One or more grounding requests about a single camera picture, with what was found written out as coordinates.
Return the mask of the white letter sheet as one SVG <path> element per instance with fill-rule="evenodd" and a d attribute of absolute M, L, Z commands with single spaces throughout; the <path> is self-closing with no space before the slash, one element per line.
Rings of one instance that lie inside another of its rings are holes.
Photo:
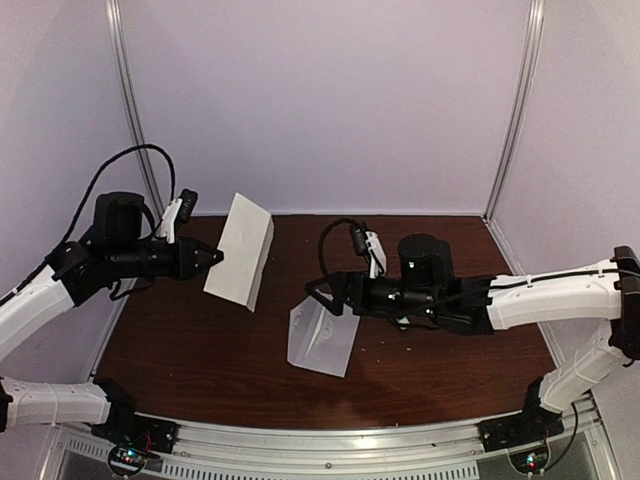
<path fill-rule="evenodd" d="M 236 192 L 218 243 L 224 259 L 209 269 L 203 291 L 254 312 L 273 237 L 271 213 Z"/>

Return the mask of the grey envelope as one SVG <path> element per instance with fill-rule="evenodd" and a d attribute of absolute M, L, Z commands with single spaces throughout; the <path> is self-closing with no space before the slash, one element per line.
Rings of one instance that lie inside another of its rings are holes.
<path fill-rule="evenodd" d="M 345 307 L 333 315 L 308 296 L 290 311 L 287 361 L 290 365 L 344 378 L 353 351 L 360 317 Z"/>

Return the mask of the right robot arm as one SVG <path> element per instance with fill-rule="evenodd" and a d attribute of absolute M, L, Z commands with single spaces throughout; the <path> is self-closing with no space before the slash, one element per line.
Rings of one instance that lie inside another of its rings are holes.
<path fill-rule="evenodd" d="M 611 258 L 577 269 L 523 276 L 455 275 L 448 242 L 427 234 L 397 246 L 399 277 L 390 277 L 377 236 L 356 234 L 354 249 L 365 272 L 324 270 L 305 291 L 339 316 L 423 317 L 450 333 L 490 335 L 541 322 L 600 319 L 603 324 L 572 360 L 532 382 L 512 430 L 535 440 L 570 404 L 617 367 L 639 359 L 639 258 L 628 246 Z"/>

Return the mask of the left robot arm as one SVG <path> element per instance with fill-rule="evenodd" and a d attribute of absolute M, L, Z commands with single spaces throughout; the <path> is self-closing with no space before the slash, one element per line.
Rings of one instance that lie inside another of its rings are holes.
<path fill-rule="evenodd" d="M 7 357 L 32 334 L 103 289 L 111 300 L 125 297 L 126 279 L 191 280 L 220 263 L 223 253 L 197 239 L 181 237 L 197 202 L 185 189 L 155 222 L 140 194 L 97 197 L 93 222 L 78 241 L 57 246 L 1 301 L 1 355 Z M 1 379 L 1 428 L 32 424 L 85 423 L 123 444 L 144 433 L 135 402 L 113 380 L 48 384 Z"/>

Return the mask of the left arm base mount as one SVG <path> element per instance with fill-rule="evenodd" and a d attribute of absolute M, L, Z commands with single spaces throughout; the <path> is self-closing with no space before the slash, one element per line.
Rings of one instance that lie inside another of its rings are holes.
<path fill-rule="evenodd" d="M 145 470 L 158 471 L 163 455 L 173 452 L 177 433 L 177 423 L 141 415 L 135 415 L 127 433 L 111 424 L 91 426 L 93 436 L 112 444 L 106 464 L 117 478 L 131 478 Z"/>

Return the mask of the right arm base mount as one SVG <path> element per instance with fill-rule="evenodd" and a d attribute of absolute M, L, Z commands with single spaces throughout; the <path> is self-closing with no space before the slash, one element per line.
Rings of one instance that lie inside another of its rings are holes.
<path fill-rule="evenodd" d="M 478 424 L 486 453 L 506 450 L 509 462 L 519 474 L 541 474 L 551 464 L 549 439 L 564 432 L 560 418 L 527 421 L 521 414 L 485 420 Z"/>

